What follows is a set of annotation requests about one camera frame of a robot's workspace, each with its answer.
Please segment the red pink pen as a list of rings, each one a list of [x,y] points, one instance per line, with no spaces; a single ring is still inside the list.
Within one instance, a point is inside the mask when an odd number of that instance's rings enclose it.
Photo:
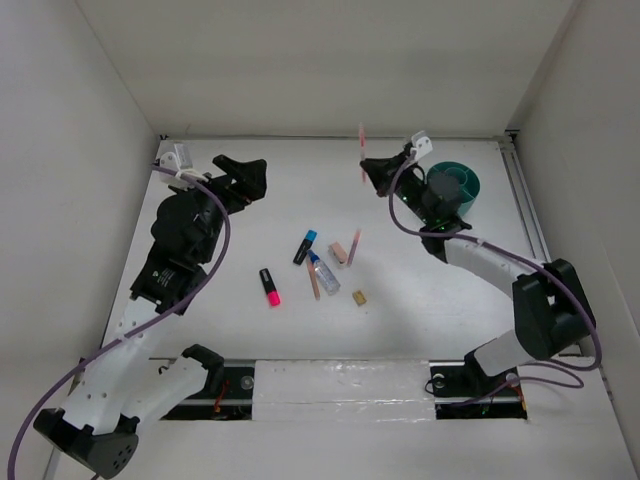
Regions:
[[[366,159],[366,137],[365,137],[364,124],[362,122],[359,123],[359,127],[358,127],[358,142],[359,142],[360,162],[362,162]],[[360,168],[360,172],[361,172],[362,183],[366,184],[367,174],[363,168]]]

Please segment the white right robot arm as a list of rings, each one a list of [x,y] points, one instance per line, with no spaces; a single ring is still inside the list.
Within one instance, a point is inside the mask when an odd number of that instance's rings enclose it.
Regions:
[[[380,197],[401,200],[422,221],[415,236],[444,264],[462,268],[491,284],[513,305],[514,325],[467,353],[460,379],[483,394],[508,371],[537,361],[558,367],[556,356],[590,338],[600,365],[596,321],[573,265],[565,260],[540,263],[472,235],[460,214],[479,191],[479,182],[462,165],[436,165],[424,171],[417,148],[406,146],[391,158],[365,158],[360,166]]]

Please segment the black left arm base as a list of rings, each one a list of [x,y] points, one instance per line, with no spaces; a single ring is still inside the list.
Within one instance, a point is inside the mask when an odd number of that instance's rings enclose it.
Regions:
[[[207,372],[203,388],[173,407],[167,421],[248,421],[252,419],[255,386],[254,360],[225,360],[199,344],[182,357],[196,360]]]

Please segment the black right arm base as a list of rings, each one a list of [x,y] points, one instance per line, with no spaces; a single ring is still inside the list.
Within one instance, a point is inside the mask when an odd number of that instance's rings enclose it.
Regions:
[[[430,361],[424,390],[435,402],[437,420],[528,418],[517,369],[487,376],[470,354]]]

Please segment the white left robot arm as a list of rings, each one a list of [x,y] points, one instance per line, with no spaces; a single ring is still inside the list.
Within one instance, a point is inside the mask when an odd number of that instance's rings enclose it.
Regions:
[[[142,432],[183,400],[225,389],[223,357],[199,344],[153,376],[145,374],[155,349],[220,267],[230,244],[230,215],[267,191],[265,160],[218,155],[213,163],[218,177],[165,157],[154,162],[172,193],[157,209],[153,244],[123,315],[107,344],[81,364],[81,380],[63,404],[35,416],[34,429],[97,478],[121,474]]]

